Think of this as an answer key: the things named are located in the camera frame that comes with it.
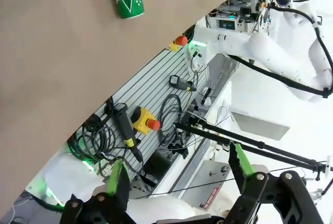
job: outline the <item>black pole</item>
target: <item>black pole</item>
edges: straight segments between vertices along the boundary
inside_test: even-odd
[[[182,124],[182,123],[176,123],[175,125],[176,125],[176,128],[178,128],[178,129],[182,129],[184,131],[187,131],[187,132],[202,136],[204,138],[216,141],[219,145],[221,145],[221,144],[230,145],[231,140],[228,139],[228,138],[221,137],[221,136],[218,136],[218,135],[213,134],[213,133],[206,132],[206,131],[201,130],[201,129],[193,128],[191,126],[188,126],[188,125],[185,125],[185,124]],[[288,158],[288,157],[284,157],[284,156],[280,156],[280,155],[273,154],[273,153],[270,153],[270,152],[266,152],[266,151],[260,150],[258,148],[247,146],[247,145],[244,145],[244,144],[239,143],[239,142],[234,141],[234,143],[240,144],[242,149],[245,150],[245,151],[249,151],[251,153],[255,153],[255,154],[270,158],[270,159],[278,160],[278,161],[283,162],[283,163],[288,163],[288,164],[291,164],[293,166],[309,169],[309,170],[315,171],[315,172],[322,171],[322,168],[323,168],[323,166],[318,166],[318,164],[311,165],[311,164],[303,163],[303,162],[295,160],[295,159],[291,159],[291,158]]]
[[[210,125],[208,123],[204,123],[202,126],[206,129],[213,130],[217,133],[226,135],[230,138],[234,138],[234,139],[237,139],[239,141],[246,142],[246,143],[251,144],[253,146],[256,146],[260,149],[269,150],[269,151],[272,151],[276,154],[287,156],[287,157],[290,157],[292,159],[299,160],[303,163],[307,163],[307,164],[310,164],[310,165],[316,165],[317,164],[317,161],[315,161],[315,160],[311,160],[311,159],[308,159],[308,158],[305,158],[305,157],[302,157],[302,156],[299,156],[299,155],[296,155],[296,154],[293,154],[293,153],[290,153],[290,152],[287,152],[287,151],[284,151],[284,150],[280,150],[279,148],[269,146],[269,145],[265,144],[264,142],[259,142],[259,141],[253,140],[251,138],[242,136],[240,134],[232,133],[230,131],[227,131],[225,129],[221,129],[219,127]]]

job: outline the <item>screw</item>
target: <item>screw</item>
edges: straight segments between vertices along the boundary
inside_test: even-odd
[[[262,181],[263,179],[265,179],[265,176],[260,173],[260,174],[257,175],[257,179]]]
[[[102,196],[102,195],[98,197],[98,200],[99,200],[100,202],[104,201],[104,199],[105,199],[105,197]]]
[[[289,173],[286,173],[286,179],[288,179],[288,180],[290,180],[291,178],[292,178],[292,175],[291,174],[289,174]]]
[[[72,203],[72,207],[77,207],[79,204],[77,202]]]

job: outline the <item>brown table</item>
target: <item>brown table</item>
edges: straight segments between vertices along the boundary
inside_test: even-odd
[[[171,40],[226,0],[0,0],[2,216],[76,128]]]

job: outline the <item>metal slatted platform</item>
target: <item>metal slatted platform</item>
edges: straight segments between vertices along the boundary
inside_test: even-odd
[[[197,88],[201,88],[206,83],[206,77],[208,70],[199,74],[199,81]],[[185,109],[187,104],[195,98],[196,92],[181,91],[169,86],[170,75],[177,75],[185,80],[192,80],[193,77],[189,76],[188,68],[185,61],[185,51],[180,49],[178,52],[171,52],[168,50],[161,51],[150,63],[148,63],[143,69],[141,69],[134,77],[132,77],[122,88],[120,88],[113,95],[114,104],[126,103],[128,106],[127,114],[130,116],[136,106],[147,108],[155,117],[157,117],[161,108],[163,100],[169,94],[176,94],[180,97],[182,102],[182,109]],[[96,112],[98,116],[102,116],[104,105]],[[164,127],[168,128],[176,120],[176,114],[173,114],[164,122]],[[114,122],[110,120],[107,124],[116,133],[116,146],[125,146],[125,143],[117,131]],[[157,132],[150,131],[148,135],[137,134],[136,136],[141,140],[141,144],[138,146],[142,152],[144,161],[152,155],[155,149],[159,146],[157,138]],[[123,150],[115,152],[114,155],[121,155]],[[136,158],[127,152],[127,161],[131,166],[139,170],[140,164]],[[111,167],[106,160],[101,162],[101,166],[104,168],[104,174],[110,174]],[[98,164],[95,165],[96,171],[98,171]]]

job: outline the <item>red label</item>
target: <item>red label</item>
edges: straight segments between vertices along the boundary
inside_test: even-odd
[[[204,206],[202,208],[207,209],[209,207],[209,205],[212,203],[216,193],[218,192],[219,188],[214,188],[212,193],[210,194],[210,196],[208,197],[206,203],[204,204]]]

